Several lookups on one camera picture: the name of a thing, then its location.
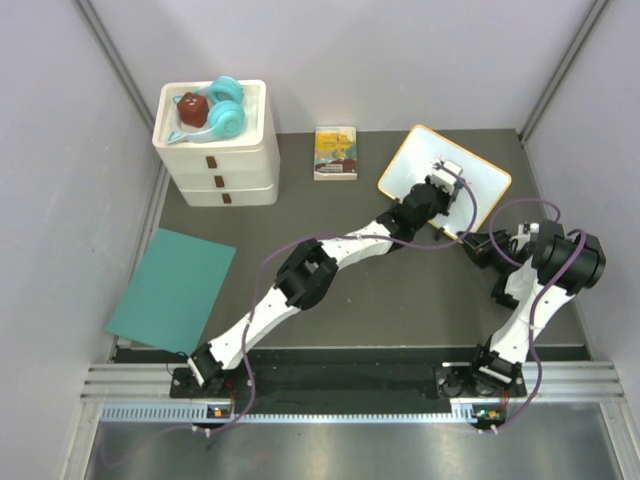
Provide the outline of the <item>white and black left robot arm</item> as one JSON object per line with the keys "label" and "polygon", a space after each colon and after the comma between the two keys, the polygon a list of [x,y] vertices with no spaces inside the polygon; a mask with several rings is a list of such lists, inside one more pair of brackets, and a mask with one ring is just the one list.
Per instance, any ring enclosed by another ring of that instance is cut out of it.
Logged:
{"label": "white and black left robot arm", "polygon": [[244,353],[284,320],[315,307],[339,271],[408,246],[430,220],[449,214],[461,188],[457,180],[443,183],[430,175],[365,227],[344,236],[298,243],[247,314],[190,355],[187,364],[194,387],[205,396],[220,394],[226,387],[225,371],[235,369]]}

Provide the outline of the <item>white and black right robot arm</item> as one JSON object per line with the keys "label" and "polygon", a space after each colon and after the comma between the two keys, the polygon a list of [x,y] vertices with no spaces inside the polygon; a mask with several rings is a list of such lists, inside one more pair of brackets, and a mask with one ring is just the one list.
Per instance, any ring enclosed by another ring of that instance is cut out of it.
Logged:
{"label": "white and black right robot arm", "polygon": [[598,237],[579,230],[567,233],[557,221],[524,224],[507,246],[516,249],[504,251],[495,233],[465,244],[476,263],[485,266],[499,257],[508,266],[492,297],[510,308],[511,316],[477,347],[466,372],[469,388],[481,396],[517,386],[527,358],[539,360],[537,337],[561,307],[597,284],[606,266]]}

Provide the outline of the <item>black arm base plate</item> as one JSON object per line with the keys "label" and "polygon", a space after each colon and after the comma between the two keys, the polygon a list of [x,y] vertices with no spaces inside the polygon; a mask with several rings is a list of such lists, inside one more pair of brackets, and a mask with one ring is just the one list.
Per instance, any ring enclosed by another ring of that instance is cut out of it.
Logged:
{"label": "black arm base plate", "polygon": [[362,394],[366,402],[386,394],[402,401],[417,398],[495,396],[502,384],[474,380],[467,365],[434,366],[427,363],[347,362],[339,364],[256,364],[214,375],[201,387],[191,370],[178,368],[173,374],[169,396],[175,399],[235,398],[248,401],[256,392],[259,401],[293,402],[308,394],[320,401],[345,394],[353,400]]}

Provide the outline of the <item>whiteboard with orange frame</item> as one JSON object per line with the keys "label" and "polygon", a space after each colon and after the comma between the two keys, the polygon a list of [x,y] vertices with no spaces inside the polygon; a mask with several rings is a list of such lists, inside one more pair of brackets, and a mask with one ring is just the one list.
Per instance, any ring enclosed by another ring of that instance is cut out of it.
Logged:
{"label": "whiteboard with orange frame", "polygon": [[430,224],[452,239],[465,230],[477,231],[510,187],[511,175],[423,125],[410,130],[381,175],[378,190],[402,200],[440,163],[456,171],[470,189],[461,190],[449,213],[436,216]]}

